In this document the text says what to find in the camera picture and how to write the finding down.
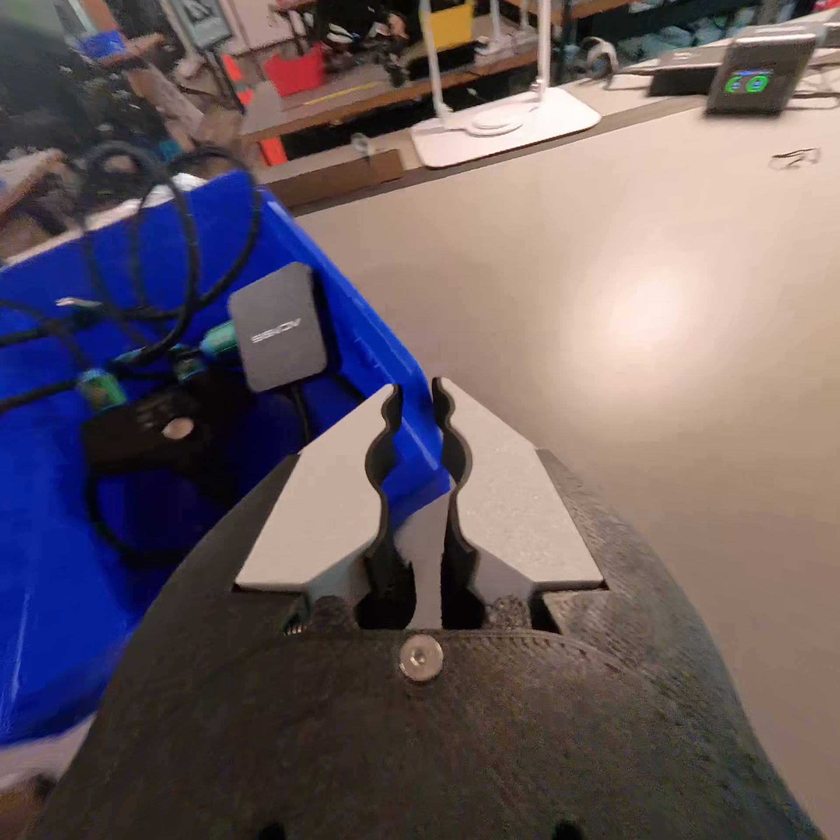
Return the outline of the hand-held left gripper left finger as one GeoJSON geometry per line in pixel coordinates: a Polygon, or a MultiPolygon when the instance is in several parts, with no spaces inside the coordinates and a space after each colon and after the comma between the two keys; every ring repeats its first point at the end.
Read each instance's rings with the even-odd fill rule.
{"type": "Polygon", "coordinates": [[[384,488],[402,417],[402,387],[384,385],[300,452],[237,588],[362,601],[402,585],[384,488]]]}

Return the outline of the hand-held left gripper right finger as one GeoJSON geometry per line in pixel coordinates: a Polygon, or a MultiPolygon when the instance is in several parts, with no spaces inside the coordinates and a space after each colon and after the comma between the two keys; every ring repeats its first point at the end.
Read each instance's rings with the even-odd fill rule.
{"type": "Polygon", "coordinates": [[[478,601],[600,588],[604,575],[530,440],[446,377],[432,382],[453,486],[442,579],[478,601]]]}

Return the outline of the black hdmi switch with cable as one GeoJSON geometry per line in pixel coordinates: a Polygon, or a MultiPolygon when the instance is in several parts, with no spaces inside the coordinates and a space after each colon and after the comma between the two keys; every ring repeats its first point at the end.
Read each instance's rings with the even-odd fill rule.
{"type": "Polygon", "coordinates": [[[165,471],[190,482],[198,496],[230,510],[238,489],[221,445],[253,403],[241,374],[206,370],[110,408],[82,425],[88,519],[126,568],[173,568],[192,547],[142,549],[126,542],[106,519],[100,484],[113,477],[165,471]]]}

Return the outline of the black square hub with cable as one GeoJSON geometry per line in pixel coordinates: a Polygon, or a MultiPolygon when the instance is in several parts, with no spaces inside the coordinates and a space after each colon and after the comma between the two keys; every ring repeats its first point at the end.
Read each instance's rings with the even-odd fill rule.
{"type": "Polygon", "coordinates": [[[292,262],[237,290],[227,309],[249,389],[285,392],[301,424],[302,444],[308,445],[313,426],[303,384],[330,362],[313,268],[292,262]]]}

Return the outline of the dark flat desk panel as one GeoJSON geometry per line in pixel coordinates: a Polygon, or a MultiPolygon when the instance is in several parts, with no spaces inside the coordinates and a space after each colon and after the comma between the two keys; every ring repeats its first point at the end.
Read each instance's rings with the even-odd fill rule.
{"type": "Polygon", "coordinates": [[[280,164],[259,174],[260,184],[289,209],[340,199],[371,187],[402,179],[406,174],[399,150],[315,165],[309,159],[280,164]]]}

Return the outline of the red plastic bin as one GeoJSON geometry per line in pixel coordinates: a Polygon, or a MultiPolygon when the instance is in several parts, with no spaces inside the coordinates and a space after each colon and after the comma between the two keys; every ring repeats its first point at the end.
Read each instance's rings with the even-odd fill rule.
{"type": "Polygon", "coordinates": [[[274,54],[261,64],[261,69],[280,98],[314,91],[324,84],[326,78],[320,44],[311,46],[302,55],[288,59],[274,54]]]}

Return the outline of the grey headphones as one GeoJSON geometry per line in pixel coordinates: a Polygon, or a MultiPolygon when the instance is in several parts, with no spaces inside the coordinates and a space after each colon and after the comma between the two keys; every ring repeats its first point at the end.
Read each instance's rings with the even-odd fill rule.
{"type": "Polygon", "coordinates": [[[619,67],[614,44],[594,36],[582,39],[575,60],[577,70],[593,81],[612,78],[619,67]]]}

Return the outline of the black flat power adapter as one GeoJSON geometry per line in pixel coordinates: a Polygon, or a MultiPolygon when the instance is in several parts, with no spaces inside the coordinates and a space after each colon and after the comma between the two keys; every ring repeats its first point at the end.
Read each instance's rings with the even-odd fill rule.
{"type": "Polygon", "coordinates": [[[692,47],[664,54],[652,68],[651,98],[706,96],[728,47],[692,47]]]}

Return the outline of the yellow plastic bin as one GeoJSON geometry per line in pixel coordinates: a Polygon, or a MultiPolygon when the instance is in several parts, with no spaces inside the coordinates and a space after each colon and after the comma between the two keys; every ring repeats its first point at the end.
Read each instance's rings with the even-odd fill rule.
{"type": "Polygon", "coordinates": [[[433,1],[427,23],[438,53],[473,43],[475,2],[433,1]]]}

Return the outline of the framed marker sign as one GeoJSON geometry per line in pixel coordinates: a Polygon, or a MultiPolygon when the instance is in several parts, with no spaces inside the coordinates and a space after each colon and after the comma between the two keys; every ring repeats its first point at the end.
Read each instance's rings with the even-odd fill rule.
{"type": "Polygon", "coordinates": [[[190,43],[199,51],[212,51],[234,38],[223,5],[219,1],[168,1],[184,27],[190,43]]]}

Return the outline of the small blue plastic bin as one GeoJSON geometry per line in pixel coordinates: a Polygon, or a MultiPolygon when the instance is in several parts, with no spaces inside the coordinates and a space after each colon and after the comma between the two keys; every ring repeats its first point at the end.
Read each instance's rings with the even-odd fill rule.
{"type": "Polygon", "coordinates": [[[78,37],[76,49],[83,56],[98,61],[125,56],[128,53],[127,42],[117,29],[78,37]]]}

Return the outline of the grey power bank with display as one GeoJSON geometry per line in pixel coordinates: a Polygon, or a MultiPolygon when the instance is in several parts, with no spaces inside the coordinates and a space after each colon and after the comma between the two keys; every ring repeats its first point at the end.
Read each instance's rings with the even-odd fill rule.
{"type": "Polygon", "coordinates": [[[781,113],[819,42],[812,31],[735,39],[710,85],[706,115],[781,113]]]}

